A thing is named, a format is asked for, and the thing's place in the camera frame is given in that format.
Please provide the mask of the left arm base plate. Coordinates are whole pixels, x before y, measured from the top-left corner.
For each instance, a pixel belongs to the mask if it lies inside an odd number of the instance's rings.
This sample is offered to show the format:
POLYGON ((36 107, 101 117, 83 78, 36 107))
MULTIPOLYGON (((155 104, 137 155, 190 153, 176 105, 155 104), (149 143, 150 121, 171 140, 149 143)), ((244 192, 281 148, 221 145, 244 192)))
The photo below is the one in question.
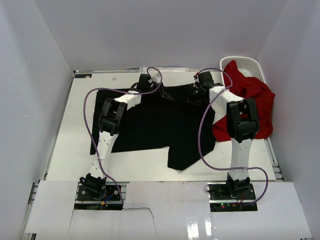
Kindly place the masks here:
POLYGON ((120 191, 114 184, 104 186, 97 196, 94 196, 94 193, 79 184, 74 209, 90 211, 121 211, 123 209, 120 191))

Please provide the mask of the black t shirt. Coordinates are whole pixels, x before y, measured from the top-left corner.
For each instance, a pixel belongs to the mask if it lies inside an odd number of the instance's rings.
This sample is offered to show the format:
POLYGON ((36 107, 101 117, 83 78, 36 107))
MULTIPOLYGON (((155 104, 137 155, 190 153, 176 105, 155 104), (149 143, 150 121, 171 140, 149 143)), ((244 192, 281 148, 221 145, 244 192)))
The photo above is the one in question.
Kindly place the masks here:
MULTIPOLYGON (((173 100, 161 100, 145 95, 131 108, 117 137, 112 152, 130 152, 168 147, 167 167, 183 171, 200 160, 198 130, 207 104, 189 103, 189 85, 166 87, 173 100)), ((215 111, 209 108, 202 124, 203 156, 214 150, 215 111)))

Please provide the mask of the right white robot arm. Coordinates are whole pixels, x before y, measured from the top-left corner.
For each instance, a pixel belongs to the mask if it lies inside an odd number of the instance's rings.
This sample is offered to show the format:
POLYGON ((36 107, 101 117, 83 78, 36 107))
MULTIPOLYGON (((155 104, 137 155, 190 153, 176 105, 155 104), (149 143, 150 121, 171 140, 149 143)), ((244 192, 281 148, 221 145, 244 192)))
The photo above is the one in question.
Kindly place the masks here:
POLYGON ((253 139, 260 130, 258 110, 253 98, 243 98, 229 91, 233 86, 231 77, 224 71, 221 72, 230 84, 224 86, 215 83, 211 72, 206 68, 197 72, 194 76, 195 84, 189 94, 189 99, 208 104, 200 120, 197 147, 202 161, 207 167, 216 171, 226 171, 227 180, 225 194, 236 200, 244 195, 244 191, 250 187, 248 173, 250 149, 253 139), (209 165, 204 159, 201 149, 202 126, 209 108, 216 102, 226 113, 226 128, 231 139, 231 163, 229 168, 217 168, 209 165))

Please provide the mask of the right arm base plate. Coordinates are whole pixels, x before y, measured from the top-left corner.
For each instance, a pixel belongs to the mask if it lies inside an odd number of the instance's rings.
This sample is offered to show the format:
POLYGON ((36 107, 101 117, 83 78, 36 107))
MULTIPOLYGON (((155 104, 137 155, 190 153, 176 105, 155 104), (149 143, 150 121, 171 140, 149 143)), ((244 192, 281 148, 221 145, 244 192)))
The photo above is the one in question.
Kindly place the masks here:
POLYGON ((230 193, 224 183, 207 184, 204 190, 208 193, 212 213, 256 212, 258 210, 256 203, 249 204, 256 200, 252 183, 249 188, 242 189, 235 195, 230 193))

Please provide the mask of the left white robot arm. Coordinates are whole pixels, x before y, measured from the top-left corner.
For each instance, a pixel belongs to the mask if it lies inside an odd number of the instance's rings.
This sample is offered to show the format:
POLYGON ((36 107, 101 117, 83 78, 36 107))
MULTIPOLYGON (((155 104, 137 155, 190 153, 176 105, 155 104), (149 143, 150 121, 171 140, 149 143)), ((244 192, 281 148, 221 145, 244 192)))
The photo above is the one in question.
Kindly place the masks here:
POLYGON ((115 184, 119 193, 119 199, 121 201, 123 200, 118 183, 107 174, 103 164, 110 158, 112 148, 121 133, 121 128, 125 122, 125 116, 128 110, 139 105, 143 100, 143 96, 158 94, 162 98, 165 97, 162 73, 155 67, 148 68, 147 70, 150 69, 157 71, 157 73, 153 76, 148 72, 142 73, 139 76, 138 82, 128 91, 99 87, 90 90, 84 98, 83 120, 95 149, 95 160, 92 162, 88 174, 80 178, 80 183, 95 200, 103 200, 106 197, 107 178, 115 184), (97 121, 98 141, 95 141, 87 121, 86 106, 89 95, 94 91, 100 90, 119 93, 121 96, 117 98, 106 98, 104 100, 97 121))

